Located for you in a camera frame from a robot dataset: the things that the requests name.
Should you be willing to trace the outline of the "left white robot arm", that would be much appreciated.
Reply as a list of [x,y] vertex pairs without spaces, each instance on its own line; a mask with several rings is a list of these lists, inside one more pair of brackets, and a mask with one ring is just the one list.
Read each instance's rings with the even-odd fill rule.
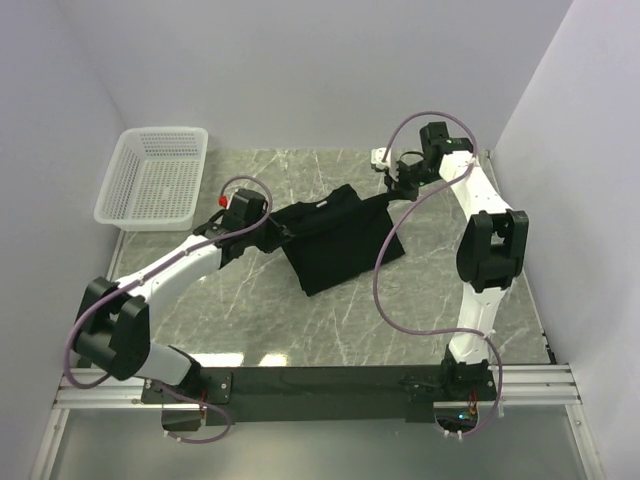
[[151,320],[173,297],[239,258],[246,248],[267,247],[267,234],[278,231],[270,218],[272,204],[269,190],[241,188],[168,254],[115,282],[91,282],[65,352],[90,360],[106,377],[161,382],[176,401],[193,399],[200,388],[200,364],[174,347],[153,343]]

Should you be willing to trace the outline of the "white plastic basket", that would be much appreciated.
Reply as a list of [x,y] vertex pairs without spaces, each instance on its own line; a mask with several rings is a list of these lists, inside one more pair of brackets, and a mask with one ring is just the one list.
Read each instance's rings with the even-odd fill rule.
[[97,197],[95,221],[127,232],[189,230],[208,140],[208,132],[198,127],[124,131]]

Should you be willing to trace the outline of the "black t shirt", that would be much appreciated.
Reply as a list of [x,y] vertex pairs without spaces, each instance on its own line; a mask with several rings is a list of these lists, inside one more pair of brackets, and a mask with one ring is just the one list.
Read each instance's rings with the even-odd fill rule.
[[362,199],[345,184],[318,202],[272,213],[266,245],[283,249],[311,297],[374,269],[394,226],[389,202],[387,193]]

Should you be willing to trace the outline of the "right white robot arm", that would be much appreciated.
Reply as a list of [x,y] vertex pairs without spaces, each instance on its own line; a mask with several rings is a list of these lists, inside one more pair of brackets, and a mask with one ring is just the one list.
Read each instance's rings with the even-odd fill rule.
[[453,192],[467,221],[456,254],[463,296],[441,364],[421,367],[403,383],[424,400],[493,400],[497,393],[489,362],[499,355],[491,335],[498,307],[523,270],[529,218],[494,189],[470,135],[452,137],[443,121],[428,123],[419,135],[418,162],[382,158],[375,165],[385,174],[391,200],[417,207],[425,199],[420,189],[434,182]]

